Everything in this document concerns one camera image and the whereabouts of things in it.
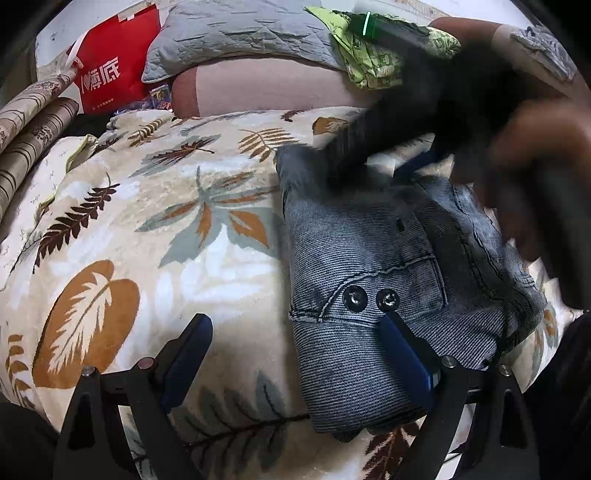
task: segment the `brown leaf pattern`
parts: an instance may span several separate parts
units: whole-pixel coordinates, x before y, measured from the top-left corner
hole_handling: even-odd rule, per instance
[[[34,410],[35,406],[27,397],[27,392],[31,391],[31,386],[25,380],[17,376],[22,372],[29,371],[29,367],[22,362],[22,359],[16,358],[25,353],[25,350],[19,345],[21,341],[22,335],[10,335],[8,337],[8,356],[6,357],[4,366],[8,372],[8,379],[10,380],[12,393],[14,393],[14,396],[21,407]]]
[[[551,304],[544,310],[544,333],[550,348],[558,347],[558,323],[556,312]]]
[[[175,125],[175,127],[181,125],[182,123],[185,123],[189,120],[195,120],[197,121],[194,125],[191,125],[187,128],[182,128],[180,130],[180,134],[182,137],[186,137],[188,134],[194,132],[195,130],[197,130],[198,128],[203,127],[204,125],[207,125],[209,123],[212,122],[219,122],[221,120],[231,120],[231,119],[235,119],[235,118],[240,118],[242,116],[245,115],[250,115],[252,113],[266,113],[266,110],[249,110],[246,112],[234,112],[234,113],[225,113],[224,115],[216,115],[216,116],[207,116],[205,118],[200,118],[198,116],[193,116],[191,118],[187,118],[185,120],[182,120],[181,122],[177,123]]]
[[[191,137],[172,150],[164,150],[148,155],[142,160],[142,167],[133,172],[130,177],[135,177],[137,175],[154,175],[176,165],[178,162],[198,150],[213,154],[214,152],[212,150],[208,150],[204,147],[215,142],[218,138],[220,138],[220,135],[211,135],[210,137]]]
[[[95,152],[93,155],[96,155],[99,152],[102,152],[103,150],[106,150],[107,148],[115,145],[119,140],[121,140],[123,137],[125,136],[125,134],[116,134],[113,132],[112,135],[106,137],[104,140],[102,140],[95,148]]]
[[[103,372],[115,359],[134,324],[139,288],[113,280],[110,260],[95,262],[70,280],[43,328],[33,360],[38,387],[71,388],[84,365]]]
[[[200,120],[200,116],[190,116],[189,118],[179,118],[177,116],[173,117],[173,119],[171,120],[172,123],[176,122],[177,120],[179,120],[178,123],[174,124],[175,127],[180,127],[181,125],[185,124],[186,122],[188,122],[189,120]]]
[[[94,188],[88,192],[84,203],[77,207],[72,207],[71,212],[66,212],[63,217],[56,218],[56,223],[51,225],[47,232],[41,238],[35,266],[39,267],[41,260],[46,255],[51,255],[54,250],[61,250],[63,244],[70,244],[70,236],[78,238],[82,228],[88,228],[89,219],[96,220],[99,216],[99,210],[104,210],[105,202],[111,201],[111,195],[116,193],[119,183],[111,183],[111,178],[107,174],[109,186]]]
[[[241,129],[240,131],[249,133],[238,144],[240,153],[250,152],[250,158],[260,155],[259,162],[264,162],[271,154],[274,155],[278,147],[297,143],[295,138],[281,128],[266,128],[259,131]]]
[[[314,121],[314,124],[312,125],[312,133],[314,135],[334,134],[342,128],[345,128],[347,124],[347,120],[342,120],[333,116],[328,118],[320,116]]]
[[[269,227],[281,222],[272,208],[256,204],[265,199],[277,187],[259,187],[236,191],[251,178],[254,172],[240,172],[222,177],[211,186],[204,188],[197,169],[197,198],[166,208],[139,226],[137,232],[150,232],[172,225],[187,215],[194,215],[193,221],[177,233],[170,242],[168,252],[160,266],[170,262],[184,262],[197,256],[211,244],[220,233],[222,225],[228,228],[228,240],[244,247],[258,249],[268,255],[278,254],[274,237]]]
[[[157,118],[153,122],[149,123],[148,125],[144,125],[138,131],[132,133],[127,140],[133,140],[129,144],[130,147],[136,147],[143,143],[148,137],[154,135],[154,132],[159,129],[162,125],[164,125],[164,120],[161,118]]]
[[[370,457],[363,466],[364,480],[387,480],[395,477],[400,462],[417,434],[417,423],[412,422],[389,433],[374,436],[365,450],[365,455]]]
[[[531,385],[537,377],[542,365],[542,359],[544,358],[544,329],[544,324],[540,323],[534,330],[534,352],[531,358],[531,375],[527,384],[528,386]]]
[[[283,115],[281,115],[281,119],[285,122],[293,123],[292,118],[296,116],[298,113],[305,112],[305,110],[288,110]]]

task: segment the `folded denim jacket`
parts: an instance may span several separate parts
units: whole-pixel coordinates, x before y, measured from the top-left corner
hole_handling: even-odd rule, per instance
[[[310,195],[298,185],[318,161],[303,145],[277,154],[301,392],[317,432],[394,427],[424,412],[379,341],[388,295],[438,355],[476,369],[525,339],[546,300],[469,188],[421,177]]]

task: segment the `gray quilted pillow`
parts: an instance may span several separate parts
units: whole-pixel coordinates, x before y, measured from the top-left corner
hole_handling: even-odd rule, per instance
[[[278,55],[344,70],[324,24],[304,0],[200,0],[172,7],[150,45],[142,81],[155,83],[211,59]]]

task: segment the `red bag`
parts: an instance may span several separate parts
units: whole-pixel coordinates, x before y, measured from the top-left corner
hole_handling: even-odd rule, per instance
[[[115,15],[88,31],[75,54],[83,64],[75,83],[85,113],[112,112],[148,95],[150,87],[141,77],[158,32],[156,5],[123,21]]]

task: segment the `leaf print blanket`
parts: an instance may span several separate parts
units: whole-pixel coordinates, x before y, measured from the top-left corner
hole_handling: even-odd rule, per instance
[[[358,113],[114,118],[98,153],[59,185],[0,291],[2,392],[59,429],[83,365],[128,369],[156,356],[202,312],[213,321],[213,342],[171,421],[205,476],[392,476],[420,421],[377,436],[363,431],[349,443],[315,433],[287,315],[275,151],[295,142],[321,146]],[[429,147],[422,139],[374,163],[391,172]],[[552,297],[547,279],[532,276]],[[574,315],[557,301],[546,313],[515,354],[524,387]],[[129,413],[123,417],[138,472],[155,478]],[[456,444],[466,432],[464,425]]]

